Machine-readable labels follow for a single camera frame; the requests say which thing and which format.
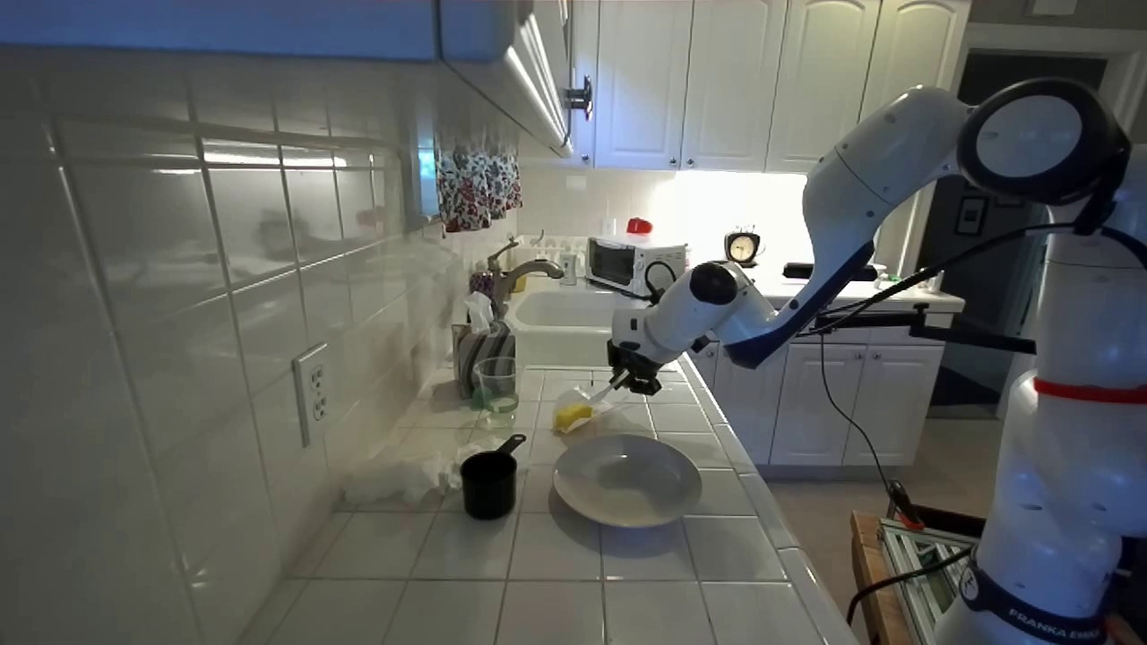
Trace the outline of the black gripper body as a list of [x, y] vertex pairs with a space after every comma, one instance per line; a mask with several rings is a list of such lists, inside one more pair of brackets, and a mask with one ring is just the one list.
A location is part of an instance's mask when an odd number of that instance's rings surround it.
[[634, 341], [619, 341], [619, 345], [605, 345], [605, 357], [608, 357], [608, 384], [622, 388], [632, 396], [655, 396], [660, 391], [660, 368], [666, 365], [663, 354], [634, 345]]

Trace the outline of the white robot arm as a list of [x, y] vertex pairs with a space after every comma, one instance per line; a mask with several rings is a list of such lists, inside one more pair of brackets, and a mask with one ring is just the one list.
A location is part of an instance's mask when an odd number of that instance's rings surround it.
[[963, 178], [1013, 206], [1013, 230], [971, 230], [918, 267], [934, 277], [1042, 236], [1028, 354], [1002, 414], [994, 511], [938, 645], [1105, 645], [1105, 594], [1123, 548], [1147, 538], [1147, 148], [1073, 79], [1023, 79], [976, 105], [915, 87], [814, 166], [802, 224], [814, 262], [779, 304], [731, 262], [701, 262], [605, 341], [634, 396], [713, 341], [752, 368], [810, 329], [870, 262], [883, 220], [918, 190]]

